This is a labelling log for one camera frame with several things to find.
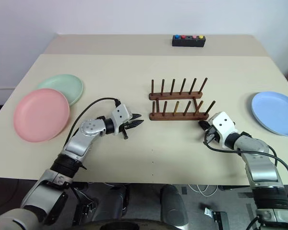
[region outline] wooden peg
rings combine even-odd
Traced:
[[[157,113],[160,113],[160,110],[159,110],[159,99],[157,98]]]
[[[175,105],[175,109],[174,109],[174,112],[173,112],[173,116],[175,115],[175,113],[177,112],[177,109],[178,109],[178,104],[179,104],[179,101],[176,102],[176,105]]]
[[[148,98],[151,101],[156,100],[157,98],[159,98],[159,100],[184,100],[184,99],[193,99],[193,97],[199,99],[201,98],[203,95],[203,93],[198,93],[198,92],[191,92],[191,94],[189,94],[189,91],[187,92],[173,92],[172,95],[170,94],[170,92],[163,92],[163,96],[161,96],[160,92],[155,92],[154,95],[152,95],[151,93],[149,93]]]
[[[187,107],[186,107],[186,109],[185,109],[185,111],[183,113],[184,116],[187,114],[190,105],[191,105],[191,101],[189,101],[188,104],[187,104]]]
[[[202,86],[201,86],[201,89],[199,90],[198,93],[201,93],[201,92],[202,92],[203,87],[205,86],[207,80],[208,80],[208,78],[205,78],[205,80],[204,80],[204,82],[203,82],[203,84],[202,84]]]
[[[154,116],[155,115],[155,101],[153,101],[153,111],[152,111],[152,116]]]
[[[164,79],[162,79],[162,85],[161,85],[161,96],[163,95],[163,89],[164,89]]]
[[[183,90],[183,87],[184,87],[184,83],[186,83],[186,79],[185,79],[185,78],[183,79],[183,82],[182,82],[182,85],[181,85],[181,89],[180,89],[179,94],[182,93],[182,90]]]
[[[167,109],[167,104],[168,104],[168,102],[165,101],[164,102],[164,107],[163,107],[163,113],[162,113],[163,116],[165,115],[165,110]]]
[[[196,114],[198,113],[198,111],[200,110],[202,104],[203,104],[203,101],[201,101],[201,102],[199,103],[199,105],[197,106],[197,109],[195,110],[194,115],[196,115]]]
[[[212,106],[216,103],[216,101],[213,101],[211,103],[211,105],[208,107],[208,109],[206,110],[206,112],[204,113],[204,115],[207,115],[209,113],[209,111],[211,110]]]
[[[174,84],[175,84],[175,79],[173,79],[173,81],[172,81],[172,87],[171,87],[171,93],[170,93],[170,95],[173,94]]]
[[[198,113],[197,115],[193,115],[194,112],[187,113],[185,116],[184,113],[177,112],[175,116],[173,116],[173,112],[165,113],[163,116],[162,113],[156,113],[155,116],[152,114],[149,115],[149,119],[152,121],[198,121],[198,120],[206,120],[208,115],[204,115],[204,113]]]
[[[152,95],[154,95],[154,80],[152,80]]]
[[[192,93],[193,87],[194,87],[194,85],[195,85],[195,82],[196,82],[196,78],[194,78],[194,80],[193,80],[193,83],[192,83],[191,89],[190,89],[190,91],[189,91],[189,94]]]
[[[196,102],[196,98],[195,97],[193,97],[193,102],[194,102],[195,110],[197,110],[197,102]]]

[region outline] floor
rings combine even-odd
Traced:
[[[0,207],[0,215],[10,209],[17,208],[24,195],[29,191],[35,181],[0,178],[0,204],[11,198],[15,188],[14,197],[5,205]],[[153,219],[160,220],[159,193],[163,184],[131,184],[130,203],[127,214],[128,219]],[[187,208],[190,229],[217,230],[218,226],[212,218],[204,215],[203,208],[209,207],[214,211],[225,211],[231,230],[245,229],[254,217],[255,204],[251,197],[249,187],[237,188],[230,191],[218,190],[211,197],[204,197],[195,193],[185,184],[176,184],[177,189],[182,191],[186,187],[187,194],[182,199]],[[101,200],[110,187],[103,183],[88,184],[88,188],[82,190],[89,198]],[[210,193],[215,186],[210,186],[206,193]],[[77,200],[74,194],[68,190],[69,199],[58,219],[51,226],[44,226],[43,230],[63,230],[72,225],[72,219]]]

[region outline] beige table surface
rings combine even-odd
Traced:
[[[12,124],[16,105],[41,81],[60,73],[74,74],[84,82],[84,93],[71,107],[68,125],[50,141],[22,140]],[[0,112],[0,177],[38,179],[59,154],[77,115],[93,100],[111,96],[120,98],[134,113],[141,113],[145,121],[127,130],[128,140],[122,135],[106,135],[95,142],[84,161],[88,170],[80,169],[75,180],[248,184],[242,159],[235,154],[208,150],[202,143],[204,132],[197,122],[149,120],[151,79],[155,79],[156,90],[165,79],[165,91],[169,91],[175,78],[178,91],[185,77],[186,89],[197,77],[195,90],[208,77],[203,90],[203,110],[216,100],[210,115],[226,111],[239,131],[264,140],[288,163],[288,137],[267,131],[254,119],[250,109],[252,97],[258,92],[276,91],[288,96],[288,83],[269,57],[43,54]],[[180,111],[187,102],[180,102]],[[169,101],[168,110],[173,110],[174,105],[175,101]],[[101,102],[87,111],[84,119],[109,115],[113,108],[113,102]],[[286,169],[280,164],[278,168],[283,182],[288,184]]]
[[[172,47],[172,35],[58,35],[44,54],[268,56],[251,35],[205,35],[202,47]]]

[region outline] cable connector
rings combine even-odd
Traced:
[[[114,99],[115,107],[118,107],[121,103],[119,99]]]

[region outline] black box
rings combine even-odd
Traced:
[[[194,35],[173,35],[172,46],[203,47],[205,41],[205,36],[199,38]]]

